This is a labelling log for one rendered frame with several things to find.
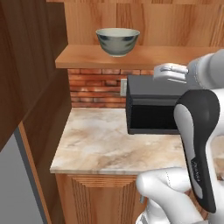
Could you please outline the black toaster oven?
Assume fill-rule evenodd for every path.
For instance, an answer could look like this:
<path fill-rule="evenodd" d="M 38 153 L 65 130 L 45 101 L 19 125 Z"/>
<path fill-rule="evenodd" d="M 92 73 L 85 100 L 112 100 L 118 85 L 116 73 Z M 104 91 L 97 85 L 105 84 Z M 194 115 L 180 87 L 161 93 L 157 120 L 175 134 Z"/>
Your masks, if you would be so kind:
<path fill-rule="evenodd" d="M 129 75 L 125 108 L 128 133 L 177 135 L 173 110 L 187 89 L 182 82 L 154 80 L 152 75 Z"/>

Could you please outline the blue white patterned bowl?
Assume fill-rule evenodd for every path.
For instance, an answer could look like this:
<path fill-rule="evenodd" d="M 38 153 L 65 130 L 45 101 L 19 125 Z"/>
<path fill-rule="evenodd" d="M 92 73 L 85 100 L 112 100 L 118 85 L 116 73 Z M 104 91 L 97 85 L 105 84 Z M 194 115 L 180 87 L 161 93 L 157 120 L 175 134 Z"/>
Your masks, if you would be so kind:
<path fill-rule="evenodd" d="M 104 28 L 96 32 L 101 49 L 112 57 L 123 57 L 135 47 L 140 31 L 128 28 Z"/>

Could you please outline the wooden base cabinet door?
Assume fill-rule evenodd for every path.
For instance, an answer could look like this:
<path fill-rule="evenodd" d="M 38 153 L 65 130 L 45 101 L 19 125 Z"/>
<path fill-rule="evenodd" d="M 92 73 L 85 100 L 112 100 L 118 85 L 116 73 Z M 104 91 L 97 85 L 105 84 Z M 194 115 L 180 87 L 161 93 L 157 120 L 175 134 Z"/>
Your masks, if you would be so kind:
<path fill-rule="evenodd" d="M 136 175 L 56 174 L 66 224 L 135 224 L 140 202 Z"/>

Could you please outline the dark wood cabinet door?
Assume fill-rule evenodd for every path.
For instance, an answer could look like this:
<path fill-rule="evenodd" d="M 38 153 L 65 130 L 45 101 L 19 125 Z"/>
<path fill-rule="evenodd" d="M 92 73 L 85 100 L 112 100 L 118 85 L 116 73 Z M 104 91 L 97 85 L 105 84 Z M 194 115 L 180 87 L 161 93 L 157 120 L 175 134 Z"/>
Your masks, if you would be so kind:
<path fill-rule="evenodd" d="M 0 151 L 20 122 L 32 136 L 71 107 L 67 71 L 55 65 L 66 45 L 63 3 L 0 0 Z"/>

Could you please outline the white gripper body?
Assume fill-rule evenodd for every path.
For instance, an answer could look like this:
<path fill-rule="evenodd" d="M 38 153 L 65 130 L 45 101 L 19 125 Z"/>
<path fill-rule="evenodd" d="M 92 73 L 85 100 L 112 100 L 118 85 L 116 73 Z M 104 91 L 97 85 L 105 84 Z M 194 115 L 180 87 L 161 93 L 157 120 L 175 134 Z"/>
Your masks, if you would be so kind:
<path fill-rule="evenodd" d="M 186 66 L 165 63 L 154 67 L 153 78 L 158 81 L 177 81 L 186 83 Z"/>

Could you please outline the white wall socket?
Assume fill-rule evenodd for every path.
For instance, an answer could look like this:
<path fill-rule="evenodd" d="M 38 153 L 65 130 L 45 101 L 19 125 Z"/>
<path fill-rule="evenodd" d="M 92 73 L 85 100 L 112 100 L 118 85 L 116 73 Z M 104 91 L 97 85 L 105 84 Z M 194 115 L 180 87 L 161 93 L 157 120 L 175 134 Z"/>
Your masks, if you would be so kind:
<path fill-rule="evenodd" d="M 127 79 L 121 79 L 120 96 L 126 96 L 127 92 Z"/>

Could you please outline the open wooden wall cabinet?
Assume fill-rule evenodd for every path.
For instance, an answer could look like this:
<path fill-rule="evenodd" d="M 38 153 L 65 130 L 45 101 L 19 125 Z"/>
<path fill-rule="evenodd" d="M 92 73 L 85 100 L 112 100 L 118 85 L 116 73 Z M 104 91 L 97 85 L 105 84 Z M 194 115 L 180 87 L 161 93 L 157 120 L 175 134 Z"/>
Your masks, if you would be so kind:
<path fill-rule="evenodd" d="M 185 65 L 224 48 L 224 0 L 46 0 L 65 10 L 68 45 L 58 68 L 152 69 Z M 121 58 L 105 53 L 95 31 L 140 31 L 134 49 Z"/>

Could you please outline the dark wood tall side panel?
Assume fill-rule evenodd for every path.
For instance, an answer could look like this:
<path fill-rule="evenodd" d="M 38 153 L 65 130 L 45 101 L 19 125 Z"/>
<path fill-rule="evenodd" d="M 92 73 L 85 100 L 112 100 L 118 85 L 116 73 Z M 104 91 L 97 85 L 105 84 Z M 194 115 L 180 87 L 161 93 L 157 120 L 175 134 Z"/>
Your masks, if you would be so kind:
<path fill-rule="evenodd" d="M 70 111 L 67 71 L 57 69 L 19 124 L 43 219 L 41 224 L 65 224 L 56 178 L 50 173 L 50 167 Z"/>

